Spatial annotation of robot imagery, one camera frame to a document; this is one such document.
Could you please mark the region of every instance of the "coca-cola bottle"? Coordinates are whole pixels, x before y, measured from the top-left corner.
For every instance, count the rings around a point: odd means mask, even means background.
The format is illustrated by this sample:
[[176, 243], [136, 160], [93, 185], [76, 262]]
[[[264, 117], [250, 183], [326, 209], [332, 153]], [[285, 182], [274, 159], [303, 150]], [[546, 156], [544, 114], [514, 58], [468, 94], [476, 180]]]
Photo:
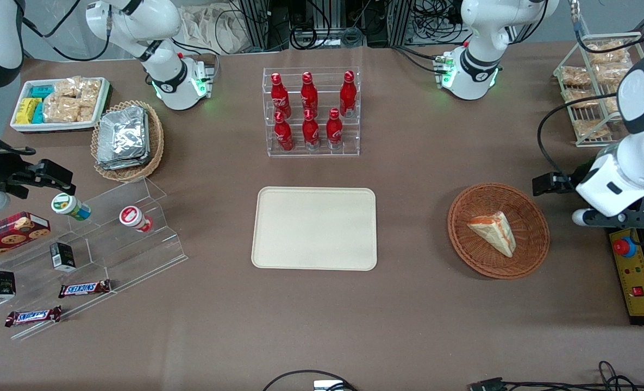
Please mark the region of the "coca-cola bottle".
[[302, 74], [302, 89], [300, 90], [300, 97], [302, 97], [302, 109], [309, 109], [312, 111], [314, 118], [317, 118], [317, 105], [319, 105], [319, 98], [317, 97], [317, 87], [312, 82], [312, 74], [304, 72]]
[[305, 121], [302, 122], [302, 136], [305, 138], [305, 148], [314, 151], [320, 147], [320, 127], [315, 121], [312, 110], [305, 109], [303, 113]]
[[280, 111], [285, 114], [285, 118], [290, 118], [292, 114], [292, 109], [290, 108], [290, 100], [287, 98], [287, 89], [283, 85], [283, 82], [280, 81], [280, 74], [272, 73], [271, 74], [271, 99], [274, 101], [274, 108], [276, 111]]
[[343, 86], [341, 87], [341, 116], [345, 118], [353, 117], [356, 115], [356, 84], [354, 82], [355, 74], [353, 71], [347, 70], [343, 74]]
[[329, 110], [329, 121], [327, 121], [327, 143], [329, 149], [340, 149], [343, 145], [341, 141], [341, 131], [343, 124], [339, 119], [339, 109], [334, 107]]
[[276, 139], [278, 140], [280, 147], [284, 151], [292, 151], [292, 149], [295, 148], [295, 141], [292, 140], [290, 125], [285, 121], [284, 114], [277, 111], [274, 114], [274, 119], [276, 119], [274, 132], [276, 132]]

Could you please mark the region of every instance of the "clear acrylic display stand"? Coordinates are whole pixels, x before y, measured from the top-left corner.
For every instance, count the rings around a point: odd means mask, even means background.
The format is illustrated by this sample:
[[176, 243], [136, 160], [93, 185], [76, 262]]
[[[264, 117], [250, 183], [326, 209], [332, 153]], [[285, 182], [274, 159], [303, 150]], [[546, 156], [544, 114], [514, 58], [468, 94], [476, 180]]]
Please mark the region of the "clear acrylic display stand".
[[[329, 109], [339, 107], [341, 101], [341, 86], [343, 85], [343, 74], [352, 70], [355, 74], [355, 84], [358, 94], [356, 95], [356, 114], [352, 118], [342, 118], [343, 146], [340, 149], [330, 149], [327, 144], [327, 121], [329, 120]], [[315, 151], [305, 148], [305, 141], [302, 136], [302, 100], [300, 89], [302, 88], [303, 72], [311, 72], [312, 80], [317, 87], [319, 94], [319, 106], [317, 110], [317, 124], [320, 127], [320, 147]], [[274, 103], [271, 99], [271, 74], [279, 73], [283, 85], [289, 94], [292, 116], [287, 119], [292, 131], [292, 138], [295, 141], [295, 148], [292, 151], [284, 151], [276, 140], [274, 132]], [[312, 68], [264, 68], [262, 80], [262, 95], [264, 102], [264, 122], [266, 127], [266, 149], [269, 156], [276, 157], [314, 157], [314, 156], [358, 156], [361, 153], [361, 69], [360, 67], [312, 67]]]
[[[61, 305], [61, 323], [155, 274], [187, 260], [177, 233], [167, 226], [158, 200], [166, 197], [145, 178], [127, 183], [86, 201], [92, 208], [84, 221], [68, 219], [71, 231], [0, 262], [0, 270], [15, 273], [16, 295], [0, 301], [1, 327], [11, 311], [48, 310]], [[135, 205], [152, 218], [153, 227], [143, 233], [118, 220], [120, 211]], [[53, 269], [49, 247], [61, 242], [73, 248], [77, 269], [70, 273]], [[59, 299], [61, 285], [111, 280], [111, 292]], [[13, 327], [11, 339], [25, 339], [48, 329], [46, 321]]]

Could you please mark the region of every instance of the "brown tablecloth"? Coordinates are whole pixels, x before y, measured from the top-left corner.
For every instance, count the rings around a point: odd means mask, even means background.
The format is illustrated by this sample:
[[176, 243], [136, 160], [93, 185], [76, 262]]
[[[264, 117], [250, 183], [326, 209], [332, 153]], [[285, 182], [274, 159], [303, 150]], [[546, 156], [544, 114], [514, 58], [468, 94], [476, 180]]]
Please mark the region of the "brown tablecloth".
[[[550, 74], [571, 45], [511, 47], [496, 86], [475, 102], [439, 91], [428, 72], [389, 49], [232, 55], [222, 59], [213, 98], [183, 112], [160, 104], [136, 60], [27, 62], [25, 80], [103, 76], [115, 88], [112, 103], [140, 99], [155, 107], [166, 149], [151, 179], [168, 194], [167, 220], [190, 259], [23, 342], [8, 340], [0, 315], [0, 390], [257, 391], [304, 368], [334, 372], [365, 390], [464, 389], [494, 376], [593, 381], [600, 360], [644, 378], [644, 327], [628, 326], [605, 234], [571, 222], [582, 205], [576, 196], [536, 199], [551, 250], [522, 280], [480, 277], [454, 254], [446, 233], [450, 203], [466, 186], [499, 181], [530, 193], [531, 178], [551, 170], [535, 131], [562, 102]], [[270, 159], [262, 68], [361, 58], [361, 156]], [[570, 144], [563, 113], [545, 133], [564, 167], [593, 153]], [[89, 133], [7, 129], [4, 139], [70, 168], [81, 199], [117, 185], [94, 172]], [[264, 186], [374, 190], [377, 267], [254, 267], [254, 211]], [[34, 188], [0, 217], [18, 210], [54, 217], [53, 194]], [[311, 389], [318, 377], [298, 376], [275, 389]]]

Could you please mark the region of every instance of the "red cookie box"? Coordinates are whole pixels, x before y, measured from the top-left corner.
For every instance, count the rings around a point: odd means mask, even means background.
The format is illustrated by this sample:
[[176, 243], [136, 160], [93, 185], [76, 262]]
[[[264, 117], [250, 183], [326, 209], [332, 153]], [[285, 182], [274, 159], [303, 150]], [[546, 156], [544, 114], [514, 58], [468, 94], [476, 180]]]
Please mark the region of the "red cookie box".
[[48, 220], [21, 211], [0, 221], [0, 255], [51, 233]]

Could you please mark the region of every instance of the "woven basket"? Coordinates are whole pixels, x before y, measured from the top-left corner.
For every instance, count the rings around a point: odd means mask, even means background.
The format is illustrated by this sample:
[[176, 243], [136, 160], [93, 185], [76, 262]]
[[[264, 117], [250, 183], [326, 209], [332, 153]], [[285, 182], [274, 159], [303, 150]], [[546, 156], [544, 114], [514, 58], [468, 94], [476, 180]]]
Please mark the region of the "woven basket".
[[[471, 218], [502, 211], [515, 236], [512, 258], [476, 235]], [[546, 258], [550, 241], [541, 210], [520, 190], [499, 183], [467, 188], [454, 199], [448, 213], [448, 232], [454, 250], [467, 265], [492, 278], [514, 280], [533, 273]]]
[[[141, 176], [148, 176], [155, 171], [160, 164], [162, 159], [162, 152], [165, 150], [165, 136], [162, 131], [162, 123], [158, 118], [158, 114], [155, 113], [155, 110], [150, 107], [149, 104], [145, 102], [136, 102], [130, 100], [128, 102], [121, 102], [115, 106], [107, 109], [109, 111], [118, 111], [123, 110], [131, 105], [141, 106], [143, 109], [146, 109], [148, 112], [148, 131], [150, 132], [150, 151], [152, 158], [145, 166], [135, 166], [128, 168], [121, 168], [118, 170], [105, 170], [101, 168], [98, 164], [95, 164], [95, 171], [100, 173], [104, 178], [108, 180], [129, 182], [134, 181], [140, 178]], [[92, 144], [90, 144], [90, 153], [92, 157], [97, 160], [97, 138], [99, 134], [100, 123], [95, 124], [95, 129], [92, 131]]]

